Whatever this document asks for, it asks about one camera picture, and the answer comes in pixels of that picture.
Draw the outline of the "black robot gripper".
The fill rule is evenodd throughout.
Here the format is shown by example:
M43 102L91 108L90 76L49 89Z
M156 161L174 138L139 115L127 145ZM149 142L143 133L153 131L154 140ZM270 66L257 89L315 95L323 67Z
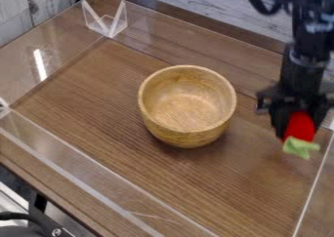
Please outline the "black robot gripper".
M309 116L308 139L315 140L319 128L329 110L334 107L334 84L324 80L328 60L317 61L296 51L285 49L280 81L256 94L258 113L270 114L277 138L284 138L296 110L305 110Z

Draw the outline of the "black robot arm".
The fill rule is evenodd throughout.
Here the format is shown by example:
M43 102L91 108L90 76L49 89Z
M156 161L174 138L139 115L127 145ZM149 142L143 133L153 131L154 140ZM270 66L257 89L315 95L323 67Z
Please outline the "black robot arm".
M293 19L280 80L257 92L257 110L270 115L278 138L288 135L293 114L304 112L317 130L334 107L334 81L324 78L334 54L334 0L249 0L266 16L284 11Z

